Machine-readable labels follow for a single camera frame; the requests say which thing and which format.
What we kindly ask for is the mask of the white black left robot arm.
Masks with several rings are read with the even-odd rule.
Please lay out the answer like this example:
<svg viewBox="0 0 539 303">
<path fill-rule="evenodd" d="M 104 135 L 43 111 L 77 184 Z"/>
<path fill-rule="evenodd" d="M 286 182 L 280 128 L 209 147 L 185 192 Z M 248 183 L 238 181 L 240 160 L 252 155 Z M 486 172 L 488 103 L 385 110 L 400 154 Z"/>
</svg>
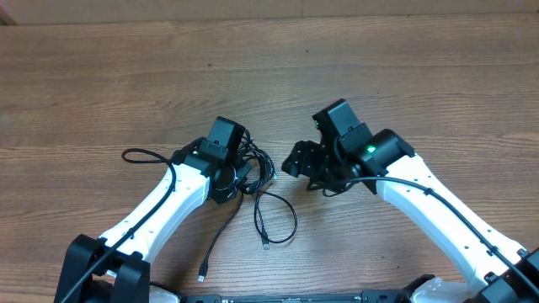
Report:
<svg viewBox="0 0 539 303">
<path fill-rule="evenodd" d="M 150 280 L 152 263 L 179 225 L 208 199 L 233 199 L 250 166 L 240 148 L 250 135 L 239 123 L 217 117 L 207 137 L 170 158 L 148 152 L 166 173 L 157 187 L 122 221 L 69 245 L 56 289 L 57 302 L 179 302 L 172 290 Z"/>
</svg>

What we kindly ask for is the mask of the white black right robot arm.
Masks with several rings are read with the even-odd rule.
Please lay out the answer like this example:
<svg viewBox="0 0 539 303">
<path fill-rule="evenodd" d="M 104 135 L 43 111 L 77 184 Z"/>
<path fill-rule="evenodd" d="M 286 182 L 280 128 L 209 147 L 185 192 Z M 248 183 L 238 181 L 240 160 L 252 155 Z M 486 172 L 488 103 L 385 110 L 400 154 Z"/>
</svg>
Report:
<svg viewBox="0 0 539 303">
<path fill-rule="evenodd" d="M 536 302 L 538 252 L 496 231 L 456 197 L 396 132 L 373 134 L 345 99 L 313 115 L 320 142 L 298 141 L 282 170 L 333 197 L 363 183 L 402 211 L 457 267 L 463 281 L 425 274 L 363 302 Z"/>
</svg>

